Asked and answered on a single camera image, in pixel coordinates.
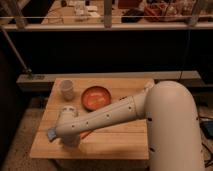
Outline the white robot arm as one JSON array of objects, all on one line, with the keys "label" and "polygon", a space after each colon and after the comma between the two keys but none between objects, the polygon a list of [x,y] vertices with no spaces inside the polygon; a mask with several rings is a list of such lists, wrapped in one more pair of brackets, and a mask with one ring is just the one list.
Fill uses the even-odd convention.
[{"label": "white robot arm", "polygon": [[159,82],[83,116],[62,113],[56,135],[71,141],[81,132],[137,119],[147,121],[150,171],[205,171],[195,101],[174,81]]}]

